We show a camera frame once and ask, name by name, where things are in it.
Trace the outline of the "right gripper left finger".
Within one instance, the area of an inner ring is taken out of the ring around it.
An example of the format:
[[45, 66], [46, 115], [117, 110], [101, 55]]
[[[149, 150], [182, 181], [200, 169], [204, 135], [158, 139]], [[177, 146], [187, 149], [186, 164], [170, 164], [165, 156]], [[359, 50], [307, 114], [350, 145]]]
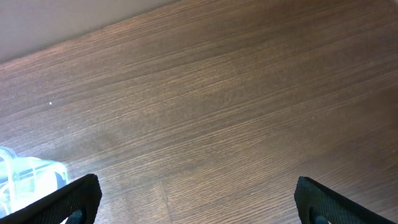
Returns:
[[87, 174], [1, 218], [1, 224], [94, 224], [101, 198], [98, 177]]

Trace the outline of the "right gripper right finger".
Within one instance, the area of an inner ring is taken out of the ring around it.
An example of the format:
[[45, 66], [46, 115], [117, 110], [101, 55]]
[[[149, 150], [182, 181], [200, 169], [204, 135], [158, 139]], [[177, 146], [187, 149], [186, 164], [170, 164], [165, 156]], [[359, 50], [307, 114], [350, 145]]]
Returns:
[[294, 200], [306, 224], [394, 223], [309, 177], [298, 178]]

